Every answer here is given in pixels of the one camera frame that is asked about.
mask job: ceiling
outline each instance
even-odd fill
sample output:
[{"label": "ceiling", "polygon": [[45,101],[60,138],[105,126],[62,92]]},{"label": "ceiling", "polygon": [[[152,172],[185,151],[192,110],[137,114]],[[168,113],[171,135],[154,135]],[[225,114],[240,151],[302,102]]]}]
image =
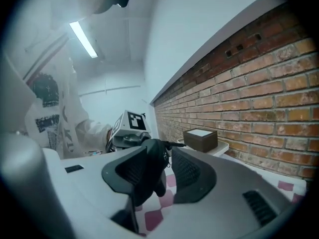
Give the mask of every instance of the ceiling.
[{"label": "ceiling", "polygon": [[126,8],[112,6],[103,14],[94,14],[80,24],[98,58],[92,59],[70,29],[68,42],[79,73],[98,63],[116,64],[143,60],[155,0],[130,0]]}]

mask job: fluorescent light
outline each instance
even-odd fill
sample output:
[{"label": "fluorescent light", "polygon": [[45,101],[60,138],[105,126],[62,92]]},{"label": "fluorescent light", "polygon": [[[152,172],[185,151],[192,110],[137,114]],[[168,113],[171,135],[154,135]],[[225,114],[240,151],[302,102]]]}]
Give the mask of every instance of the fluorescent light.
[{"label": "fluorescent light", "polygon": [[70,27],[82,43],[83,47],[89,53],[91,58],[96,58],[98,55],[96,54],[95,50],[93,49],[92,45],[90,44],[88,38],[85,36],[79,22],[70,23]]}]

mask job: pink checkered mat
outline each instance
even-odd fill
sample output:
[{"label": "pink checkered mat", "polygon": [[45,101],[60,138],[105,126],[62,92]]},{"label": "pink checkered mat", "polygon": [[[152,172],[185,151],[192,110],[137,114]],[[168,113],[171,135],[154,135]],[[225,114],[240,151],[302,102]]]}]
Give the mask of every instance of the pink checkered mat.
[{"label": "pink checkered mat", "polygon": [[[288,176],[272,173],[247,165],[240,160],[232,158],[226,154],[221,154],[220,158],[225,158],[237,163],[241,163],[254,170],[263,177],[264,180],[275,186],[293,203],[298,202],[306,193],[306,182],[304,180],[291,178]],[[140,235],[147,236],[153,231],[167,215],[169,215],[173,205],[173,198],[176,193],[176,180],[172,168],[166,168],[166,194],[158,197],[156,193],[142,205],[136,207],[136,218],[140,228]]]}]

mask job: brown box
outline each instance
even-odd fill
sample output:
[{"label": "brown box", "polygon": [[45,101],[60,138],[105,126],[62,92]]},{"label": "brown box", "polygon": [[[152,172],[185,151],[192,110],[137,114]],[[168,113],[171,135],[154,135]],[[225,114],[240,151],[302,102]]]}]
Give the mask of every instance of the brown box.
[{"label": "brown box", "polygon": [[191,129],[183,132],[184,143],[194,150],[208,152],[218,146],[216,130]]}]

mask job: brick wall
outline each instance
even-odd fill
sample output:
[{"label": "brick wall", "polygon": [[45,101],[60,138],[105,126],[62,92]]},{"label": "brick wall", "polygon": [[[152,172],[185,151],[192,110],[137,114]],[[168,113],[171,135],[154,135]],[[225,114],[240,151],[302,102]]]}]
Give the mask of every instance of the brick wall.
[{"label": "brick wall", "polygon": [[156,101],[162,139],[214,128],[228,155],[312,178],[319,165],[319,60],[287,4],[239,30]]}]

